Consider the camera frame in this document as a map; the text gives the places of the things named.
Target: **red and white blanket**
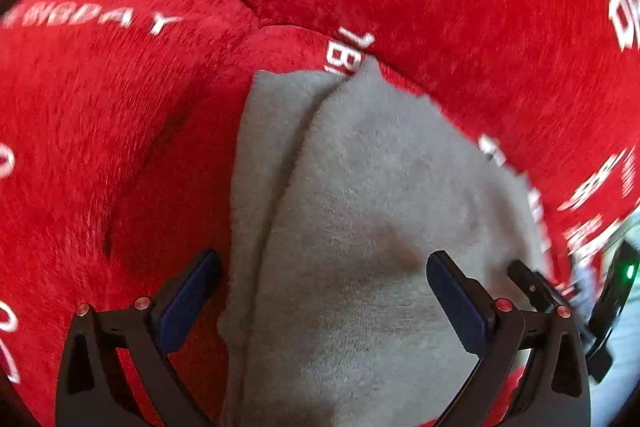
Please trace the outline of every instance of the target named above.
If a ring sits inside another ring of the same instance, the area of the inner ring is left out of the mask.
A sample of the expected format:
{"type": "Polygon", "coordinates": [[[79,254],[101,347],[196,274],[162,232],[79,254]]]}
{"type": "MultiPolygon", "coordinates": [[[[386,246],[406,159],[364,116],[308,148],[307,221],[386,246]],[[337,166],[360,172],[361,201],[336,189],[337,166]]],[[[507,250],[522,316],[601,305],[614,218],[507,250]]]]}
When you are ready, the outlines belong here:
{"type": "MultiPolygon", "coordinates": [[[[427,93],[528,174],[557,283],[569,282],[569,253],[601,274],[600,248],[640,198],[639,6],[21,0],[0,22],[0,350],[20,395],[52,425],[80,302],[128,305],[201,247],[228,262],[236,136],[257,70],[351,73],[375,55],[389,82],[427,93]]],[[[213,417],[224,301],[174,359],[213,417]]]]}

